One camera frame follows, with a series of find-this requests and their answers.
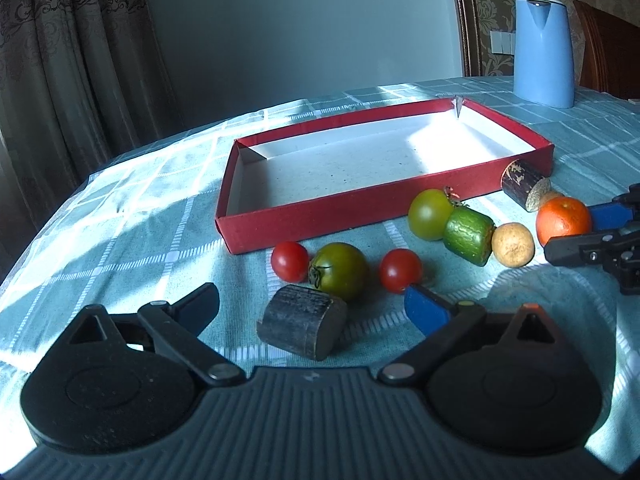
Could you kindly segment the orange tangerine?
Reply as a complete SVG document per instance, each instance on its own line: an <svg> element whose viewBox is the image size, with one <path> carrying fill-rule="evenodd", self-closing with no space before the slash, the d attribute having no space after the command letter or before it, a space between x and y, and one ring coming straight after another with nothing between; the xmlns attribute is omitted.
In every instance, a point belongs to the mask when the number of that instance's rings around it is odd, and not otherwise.
<svg viewBox="0 0 640 480"><path fill-rule="evenodd" d="M588 207L576 198L559 196L543 204L536 218L538 242L546 246L552 237L588 234L592 219Z"/></svg>

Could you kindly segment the red cherry tomato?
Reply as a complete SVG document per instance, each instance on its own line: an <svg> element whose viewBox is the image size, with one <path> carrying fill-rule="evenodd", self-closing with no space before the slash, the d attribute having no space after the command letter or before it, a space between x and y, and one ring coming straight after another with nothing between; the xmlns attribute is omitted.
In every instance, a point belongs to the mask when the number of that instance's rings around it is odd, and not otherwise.
<svg viewBox="0 0 640 480"><path fill-rule="evenodd" d="M402 294L409 285L418 284L422 280L422 261L410 249L393 249L383 257L378 277L388 292Z"/></svg>
<svg viewBox="0 0 640 480"><path fill-rule="evenodd" d="M282 281L301 283L308 273L307 249L297 242L281 242L274 246L270 257L271 269Z"/></svg>

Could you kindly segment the green cucumber chunk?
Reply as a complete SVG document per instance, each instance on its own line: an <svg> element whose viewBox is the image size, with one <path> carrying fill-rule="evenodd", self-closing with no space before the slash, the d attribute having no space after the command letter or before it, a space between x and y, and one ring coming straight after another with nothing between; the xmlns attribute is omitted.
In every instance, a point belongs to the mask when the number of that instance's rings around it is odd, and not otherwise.
<svg viewBox="0 0 640 480"><path fill-rule="evenodd" d="M484 266L491 254L494 231L494 220L486 214L460 206L450 214L442 241L455 255L476 266Z"/></svg>

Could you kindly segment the dark sugarcane piece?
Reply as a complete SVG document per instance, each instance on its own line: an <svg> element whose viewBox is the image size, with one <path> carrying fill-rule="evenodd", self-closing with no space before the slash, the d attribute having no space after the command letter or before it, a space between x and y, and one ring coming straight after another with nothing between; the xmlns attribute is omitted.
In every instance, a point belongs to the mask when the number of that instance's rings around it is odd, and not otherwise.
<svg viewBox="0 0 640 480"><path fill-rule="evenodd" d="M270 346L323 361L340 338L348 317L346 302L313 288L288 284L269 300L256 322L257 335Z"/></svg>
<svg viewBox="0 0 640 480"><path fill-rule="evenodd" d="M551 191L551 182L528 162L517 159L504 168L501 188L518 206L533 212L540 207L544 196Z"/></svg>

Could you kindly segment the tan round longan fruit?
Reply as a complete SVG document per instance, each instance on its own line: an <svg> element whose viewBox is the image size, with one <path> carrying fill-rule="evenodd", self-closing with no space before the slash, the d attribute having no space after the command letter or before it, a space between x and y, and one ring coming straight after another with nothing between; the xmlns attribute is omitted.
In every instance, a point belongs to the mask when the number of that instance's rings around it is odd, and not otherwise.
<svg viewBox="0 0 640 480"><path fill-rule="evenodd" d="M526 266L535 255L532 233L518 222L498 226L492 234L491 249L496 259L508 268Z"/></svg>

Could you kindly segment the dark green tomato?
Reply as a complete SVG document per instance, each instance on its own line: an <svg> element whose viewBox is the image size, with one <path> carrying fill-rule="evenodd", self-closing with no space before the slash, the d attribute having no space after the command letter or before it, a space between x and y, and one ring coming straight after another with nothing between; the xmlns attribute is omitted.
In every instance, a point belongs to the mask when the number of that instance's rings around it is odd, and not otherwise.
<svg viewBox="0 0 640 480"><path fill-rule="evenodd" d="M355 299L369 278L369 263L360 250L347 243L320 248L308 266L308 283L344 301Z"/></svg>

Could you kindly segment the green tomato with stem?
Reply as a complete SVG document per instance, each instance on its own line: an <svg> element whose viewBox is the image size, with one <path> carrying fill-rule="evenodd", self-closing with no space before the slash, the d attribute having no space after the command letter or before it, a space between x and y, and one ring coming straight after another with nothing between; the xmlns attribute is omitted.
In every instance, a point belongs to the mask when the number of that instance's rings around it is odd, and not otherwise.
<svg viewBox="0 0 640 480"><path fill-rule="evenodd" d="M454 208L464 205L452 188L428 188L412 201L408 211L408 226L421 240L441 240Z"/></svg>

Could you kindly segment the red cardboard tray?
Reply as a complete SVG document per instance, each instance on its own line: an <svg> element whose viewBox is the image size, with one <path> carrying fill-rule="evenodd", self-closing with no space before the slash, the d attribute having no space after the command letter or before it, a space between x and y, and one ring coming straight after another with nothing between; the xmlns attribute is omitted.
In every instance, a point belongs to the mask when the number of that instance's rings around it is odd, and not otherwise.
<svg viewBox="0 0 640 480"><path fill-rule="evenodd" d="M428 188L497 192L525 160L544 176L554 146L462 96L358 110L235 140L215 211L229 252L269 248L404 216Z"/></svg>

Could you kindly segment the checked teal tablecloth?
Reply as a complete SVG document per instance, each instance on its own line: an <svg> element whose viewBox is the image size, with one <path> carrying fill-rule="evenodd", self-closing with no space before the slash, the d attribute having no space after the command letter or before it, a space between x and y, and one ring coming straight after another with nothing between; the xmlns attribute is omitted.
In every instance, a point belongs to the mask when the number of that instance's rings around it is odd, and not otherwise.
<svg viewBox="0 0 640 480"><path fill-rule="evenodd" d="M1 466L10 469L34 441L20 409L29 373L86 304L132 312L151 300L177 300L206 282L220 311L203 340L245 368L296 366L297 356L270 348L256 322L281 283L268 250L235 256L215 228L224 167L234 140L262 130L353 110L465 96L511 117L554 146L552 184L592 205L639 179L637 105L589 90L555 110L514 96L508 77L456 78L365 88L288 102L179 133L116 159L93 174L37 234L1 286ZM371 266L408 248L425 277L450 299L470 298L506 311L543 306L599 376L603 418L588 446L616 471L639 454L639 300L624 296L598 266L565 269L537 256L510 270L473 266L439 243L419 240L405 219L337 234Z"/></svg>

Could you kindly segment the wooden chair back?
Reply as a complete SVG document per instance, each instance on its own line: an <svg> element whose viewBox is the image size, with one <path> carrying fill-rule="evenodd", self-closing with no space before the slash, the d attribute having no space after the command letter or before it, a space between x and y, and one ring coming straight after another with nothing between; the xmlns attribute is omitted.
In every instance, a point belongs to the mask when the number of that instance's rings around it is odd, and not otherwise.
<svg viewBox="0 0 640 480"><path fill-rule="evenodd" d="M585 36L580 84L616 98L638 100L639 27L580 0L574 7Z"/></svg>

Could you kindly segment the blue electric kettle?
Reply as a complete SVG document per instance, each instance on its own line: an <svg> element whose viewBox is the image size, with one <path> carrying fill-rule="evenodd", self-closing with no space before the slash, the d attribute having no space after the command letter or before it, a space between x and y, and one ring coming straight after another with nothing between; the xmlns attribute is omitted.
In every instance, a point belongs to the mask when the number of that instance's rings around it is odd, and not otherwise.
<svg viewBox="0 0 640 480"><path fill-rule="evenodd" d="M513 83L523 100L555 108L574 105L570 23L560 0L515 0Z"/></svg>

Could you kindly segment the brown patterned curtain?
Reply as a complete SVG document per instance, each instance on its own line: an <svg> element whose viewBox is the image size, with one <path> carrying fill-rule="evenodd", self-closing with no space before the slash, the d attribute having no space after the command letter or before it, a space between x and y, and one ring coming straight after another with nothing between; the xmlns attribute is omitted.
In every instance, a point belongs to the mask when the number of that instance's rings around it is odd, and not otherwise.
<svg viewBox="0 0 640 480"><path fill-rule="evenodd" d="M90 174L180 131L148 0L1 0L1 269Z"/></svg>

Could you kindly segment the white wall switch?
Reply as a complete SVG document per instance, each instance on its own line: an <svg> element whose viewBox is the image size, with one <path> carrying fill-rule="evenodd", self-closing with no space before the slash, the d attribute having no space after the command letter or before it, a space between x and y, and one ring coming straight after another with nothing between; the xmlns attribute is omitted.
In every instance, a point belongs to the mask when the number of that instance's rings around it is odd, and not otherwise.
<svg viewBox="0 0 640 480"><path fill-rule="evenodd" d="M489 32L490 52L495 54L514 55L515 34L514 32L502 32L501 30L491 30Z"/></svg>

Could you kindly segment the dark wooden door frame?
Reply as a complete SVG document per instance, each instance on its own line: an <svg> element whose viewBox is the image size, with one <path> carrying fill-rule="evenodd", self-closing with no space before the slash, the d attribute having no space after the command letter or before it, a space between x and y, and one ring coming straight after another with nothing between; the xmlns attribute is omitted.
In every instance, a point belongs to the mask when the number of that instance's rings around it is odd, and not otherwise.
<svg viewBox="0 0 640 480"><path fill-rule="evenodd" d="M480 26L475 0L454 0L460 37L462 72L465 77L483 73Z"/></svg>

